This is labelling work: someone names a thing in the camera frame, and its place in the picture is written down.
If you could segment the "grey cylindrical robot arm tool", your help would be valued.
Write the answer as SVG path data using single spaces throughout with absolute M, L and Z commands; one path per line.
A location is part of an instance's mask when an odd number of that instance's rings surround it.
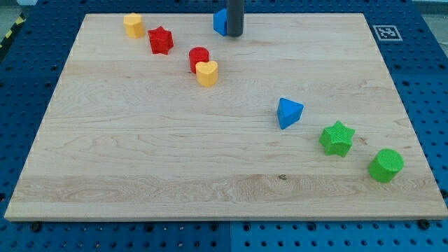
M 227 0 L 227 35 L 238 37 L 244 30 L 244 0 Z

